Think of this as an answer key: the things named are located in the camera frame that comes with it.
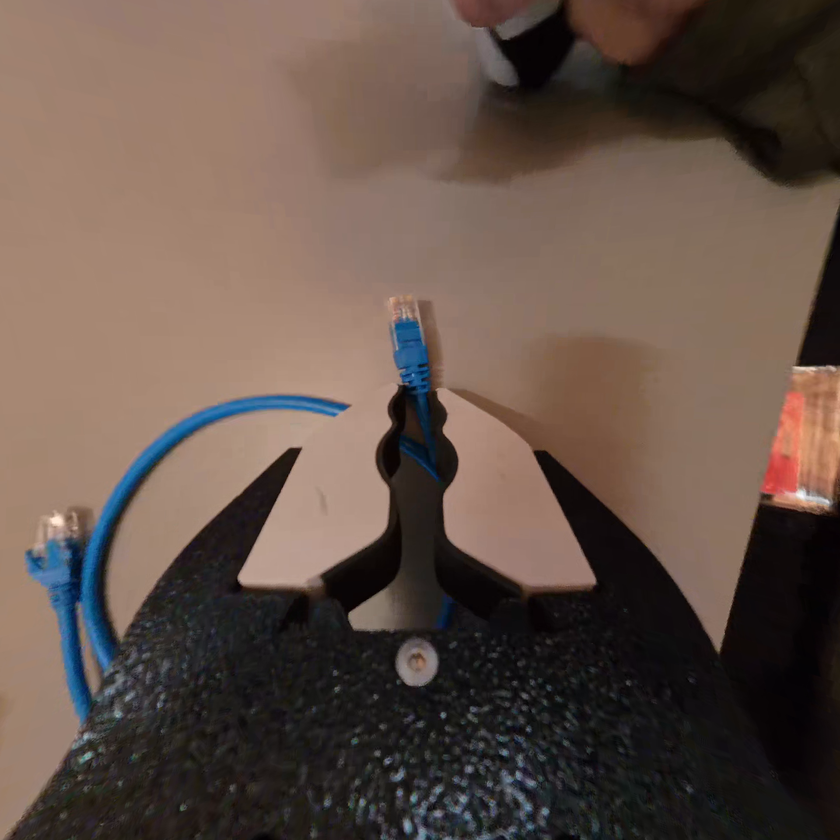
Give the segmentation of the person's right hand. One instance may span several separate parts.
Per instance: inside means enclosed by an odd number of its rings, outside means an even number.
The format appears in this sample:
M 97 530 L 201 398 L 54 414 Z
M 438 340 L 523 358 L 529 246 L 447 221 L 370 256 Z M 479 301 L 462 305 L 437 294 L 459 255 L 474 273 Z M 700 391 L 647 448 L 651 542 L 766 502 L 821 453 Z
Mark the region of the person's right hand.
M 466 24 L 502 39 L 524 34 L 560 8 L 572 31 L 605 58 L 637 65 L 669 40 L 704 1 L 454 1 Z

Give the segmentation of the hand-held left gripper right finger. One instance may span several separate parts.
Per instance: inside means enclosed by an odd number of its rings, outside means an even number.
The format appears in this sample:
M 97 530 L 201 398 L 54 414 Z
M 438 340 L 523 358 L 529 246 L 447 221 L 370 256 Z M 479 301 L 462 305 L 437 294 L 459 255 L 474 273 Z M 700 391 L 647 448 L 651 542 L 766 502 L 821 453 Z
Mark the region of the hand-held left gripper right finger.
M 594 571 L 524 438 L 439 388 L 434 441 L 434 567 L 447 595 L 456 602 L 526 602 L 594 590 Z

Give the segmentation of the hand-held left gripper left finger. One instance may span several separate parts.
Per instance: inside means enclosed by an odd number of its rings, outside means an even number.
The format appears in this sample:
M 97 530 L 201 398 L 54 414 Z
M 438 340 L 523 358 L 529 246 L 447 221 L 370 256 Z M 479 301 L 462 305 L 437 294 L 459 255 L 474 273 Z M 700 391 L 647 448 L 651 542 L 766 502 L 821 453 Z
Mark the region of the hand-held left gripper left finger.
M 403 389 L 379 388 L 313 433 L 238 573 L 254 592 L 373 597 L 400 569 L 394 477 Z

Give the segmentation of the person's right forearm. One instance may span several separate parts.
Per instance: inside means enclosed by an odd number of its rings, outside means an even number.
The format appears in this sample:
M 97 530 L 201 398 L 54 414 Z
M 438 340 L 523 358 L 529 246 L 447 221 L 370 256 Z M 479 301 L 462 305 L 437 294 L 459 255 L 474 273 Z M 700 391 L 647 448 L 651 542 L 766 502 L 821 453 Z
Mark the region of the person's right forearm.
M 838 173 L 839 2 L 705 2 L 633 84 L 719 121 L 764 175 Z

